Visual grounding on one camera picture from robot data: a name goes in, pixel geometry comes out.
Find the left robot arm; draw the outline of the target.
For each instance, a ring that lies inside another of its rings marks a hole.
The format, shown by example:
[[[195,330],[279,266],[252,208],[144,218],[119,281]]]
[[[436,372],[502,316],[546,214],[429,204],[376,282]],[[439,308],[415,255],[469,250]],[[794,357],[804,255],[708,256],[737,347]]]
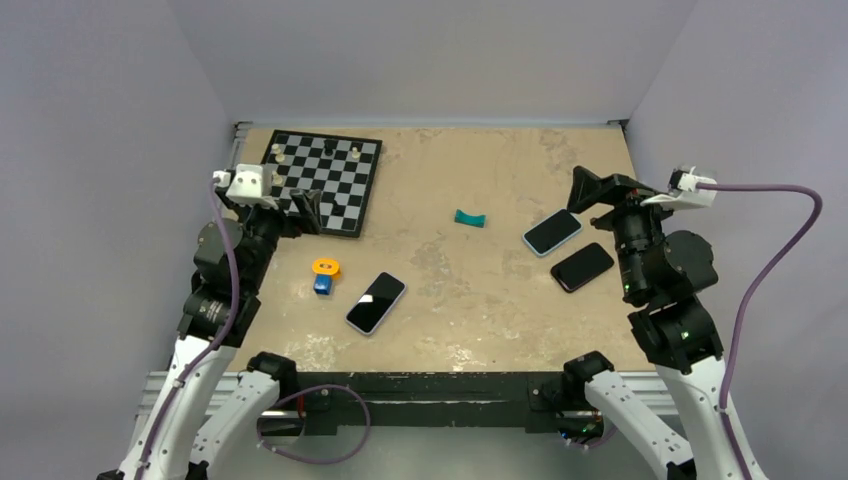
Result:
[[[102,479],[198,478],[193,443],[219,379],[241,347],[261,305],[259,289],[282,238],[321,231],[320,191],[298,190],[299,213],[282,201],[239,205],[222,188],[209,196],[214,219],[199,232],[191,293],[178,323],[167,377],[139,438]]]

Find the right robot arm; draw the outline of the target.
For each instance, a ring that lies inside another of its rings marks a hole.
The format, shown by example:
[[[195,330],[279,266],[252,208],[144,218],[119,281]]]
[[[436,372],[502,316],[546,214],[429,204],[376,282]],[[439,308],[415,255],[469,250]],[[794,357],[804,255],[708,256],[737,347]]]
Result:
[[[672,173],[667,192],[577,166],[567,207],[581,213],[597,204],[607,212],[592,225],[613,234],[632,334],[664,383],[683,425],[670,428],[631,392],[599,352],[566,363],[564,399],[589,405],[623,434],[659,479],[761,479],[735,406],[722,383],[724,348],[699,293],[716,284],[711,245],[690,231],[665,233],[678,209],[713,204],[716,183],[693,169]]]

